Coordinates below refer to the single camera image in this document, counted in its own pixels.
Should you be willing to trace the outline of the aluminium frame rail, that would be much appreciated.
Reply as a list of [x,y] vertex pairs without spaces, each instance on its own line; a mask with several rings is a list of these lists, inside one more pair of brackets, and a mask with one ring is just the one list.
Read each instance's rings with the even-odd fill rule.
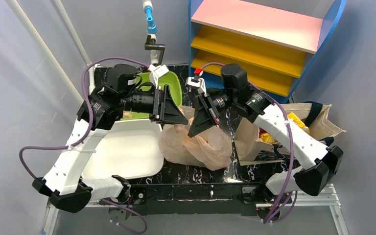
[[47,204],[42,235],[88,235],[102,219],[106,207],[91,203],[81,212],[70,213]]

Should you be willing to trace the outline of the banana print plastic bag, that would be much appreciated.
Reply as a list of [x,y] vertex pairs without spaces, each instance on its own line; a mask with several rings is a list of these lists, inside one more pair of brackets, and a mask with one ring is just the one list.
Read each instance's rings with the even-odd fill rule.
[[194,121],[194,109],[179,106],[187,118],[187,125],[165,125],[158,142],[163,157],[172,163],[205,167],[215,171],[226,168],[232,162],[231,138],[218,126],[190,138],[188,131]]

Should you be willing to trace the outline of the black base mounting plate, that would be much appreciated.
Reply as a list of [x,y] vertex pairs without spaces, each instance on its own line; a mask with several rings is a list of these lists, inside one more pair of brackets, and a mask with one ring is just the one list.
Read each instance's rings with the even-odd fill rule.
[[258,183],[132,185],[127,205],[141,215],[240,214],[256,216],[269,208],[257,197]]

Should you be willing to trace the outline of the white pipe faucet stand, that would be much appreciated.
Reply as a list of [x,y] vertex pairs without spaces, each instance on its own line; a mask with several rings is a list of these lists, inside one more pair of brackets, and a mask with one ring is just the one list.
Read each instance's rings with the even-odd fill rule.
[[150,0],[142,1],[143,11],[146,15],[147,38],[144,49],[150,51],[150,62],[153,65],[161,65],[163,62],[165,45],[157,42],[157,26],[153,18],[153,4]]

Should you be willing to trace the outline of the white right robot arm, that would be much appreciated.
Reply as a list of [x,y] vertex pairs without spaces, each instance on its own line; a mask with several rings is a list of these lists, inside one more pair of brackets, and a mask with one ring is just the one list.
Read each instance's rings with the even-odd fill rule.
[[248,81],[247,72],[239,64],[223,65],[220,76],[223,89],[206,90],[202,69],[186,79],[196,90],[194,118],[188,131],[194,137],[220,123],[220,113],[232,107],[254,126],[262,128],[290,152],[300,168],[272,175],[261,187],[265,197],[301,190],[317,196],[337,173],[343,150],[329,147],[314,139],[290,120],[284,108],[272,97]]

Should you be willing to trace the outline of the yellow snack packet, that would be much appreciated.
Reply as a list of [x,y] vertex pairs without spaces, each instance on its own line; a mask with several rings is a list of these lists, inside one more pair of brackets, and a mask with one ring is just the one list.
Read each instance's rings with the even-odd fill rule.
[[[304,122],[300,118],[298,118],[298,116],[296,114],[291,112],[287,115],[287,117],[288,117],[289,120],[292,120],[295,124],[297,124],[307,134],[310,133],[309,128],[304,124]],[[259,130],[258,140],[265,142],[265,143],[269,143],[269,144],[280,144],[279,141],[277,141],[271,134],[269,134],[268,132],[266,132],[263,129]]]

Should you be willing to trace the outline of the beige toy mushroom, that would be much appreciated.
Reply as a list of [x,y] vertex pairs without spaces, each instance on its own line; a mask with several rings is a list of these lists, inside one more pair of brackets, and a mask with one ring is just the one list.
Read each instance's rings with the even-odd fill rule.
[[131,112],[123,112],[122,118],[132,118],[132,117],[133,117],[133,115],[132,115]]

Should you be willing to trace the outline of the white diagonal pole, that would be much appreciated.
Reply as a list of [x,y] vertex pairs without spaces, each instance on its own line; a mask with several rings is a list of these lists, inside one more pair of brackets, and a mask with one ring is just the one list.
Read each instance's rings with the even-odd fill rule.
[[27,30],[29,35],[32,39],[37,43],[37,45],[41,48],[43,53],[45,54],[46,58],[48,59],[49,63],[55,69],[56,73],[59,75],[60,79],[66,85],[68,90],[71,92],[73,97],[77,100],[79,104],[83,102],[83,97],[78,91],[78,89],[74,86],[71,79],[63,69],[62,65],[59,63],[53,52],[51,51],[48,44],[45,42],[43,37],[41,36],[40,32],[37,30],[33,22],[30,20],[29,16],[26,14],[22,6],[17,0],[6,0],[7,5],[11,8],[13,13],[17,16],[20,20],[24,28]]

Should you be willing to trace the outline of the colourful wooden shelf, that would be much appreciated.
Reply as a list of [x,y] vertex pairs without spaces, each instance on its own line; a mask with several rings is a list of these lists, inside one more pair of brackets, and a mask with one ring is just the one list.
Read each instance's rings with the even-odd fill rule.
[[248,79],[286,103],[334,33],[345,9],[334,0],[323,17],[244,0],[191,0],[189,66],[221,87],[220,64],[239,64]]

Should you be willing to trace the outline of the beige canvas tote bag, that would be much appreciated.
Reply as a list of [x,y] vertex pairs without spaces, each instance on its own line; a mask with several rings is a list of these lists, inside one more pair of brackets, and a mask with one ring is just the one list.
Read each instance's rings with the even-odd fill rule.
[[[295,114],[303,122],[306,131],[314,139],[323,141],[328,146],[333,143],[333,138],[344,132],[328,120],[331,105],[309,101],[282,104],[282,106],[288,114]],[[261,128],[244,117],[241,119],[234,137],[241,166],[289,161],[290,153],[285,147],[275,142],[266,142],[260,137],[261,135],[265,135]]]

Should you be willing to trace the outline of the white plastic basin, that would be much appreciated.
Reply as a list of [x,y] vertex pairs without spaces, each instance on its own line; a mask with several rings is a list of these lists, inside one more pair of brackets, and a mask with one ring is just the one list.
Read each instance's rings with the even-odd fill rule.
[[104,179],[118,175],[127,180],[150,177],[163,167],[159,150],[161,125],[148,119],[117,121],[95,149],[82,177]]

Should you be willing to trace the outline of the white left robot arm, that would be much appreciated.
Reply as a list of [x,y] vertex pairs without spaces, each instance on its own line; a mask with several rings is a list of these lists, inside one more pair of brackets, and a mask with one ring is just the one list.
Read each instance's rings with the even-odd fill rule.
[[85,98],[77,120],[60,155],[43,177],[32,186],[49,198],[56,208],[76,213],[90,201],[115,198],[126,203],[130,197],[129,182],[118,175],[105,179],[83,179],[82,172],[96,147],[120,120],[125,111],[147,113],[158,124],[187,124],[188,120],[171,97],[168,85],[158,81],[169,70],[165,65],[150,65],[149,80],[139,80],[138,70],[128,64],[117,64],[109,70],[106,81]]

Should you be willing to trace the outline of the green plastic basin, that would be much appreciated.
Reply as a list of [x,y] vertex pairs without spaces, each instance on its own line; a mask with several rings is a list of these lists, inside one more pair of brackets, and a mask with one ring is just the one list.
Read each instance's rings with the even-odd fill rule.
[[[141,84],[144,82],[149,82],[149,72],[142,72],[138,74],[138,77],[136,77],[136,81],[134,82],[134,85],[139,83],[141,81]],[[163,77],[159,79],[158,85],[162,88],[164,85],[168,85],[170,88],[170,94],[172,96],[173,101],[177,106],[182,105],[182,88],[179,82],[178,76],[174,72],[169,72]],[[149,118],[148,113],[136,113],[131,112],[133,117],[132,118],[122,118],[123,120],[133,120],[133,119],[147,119]]]

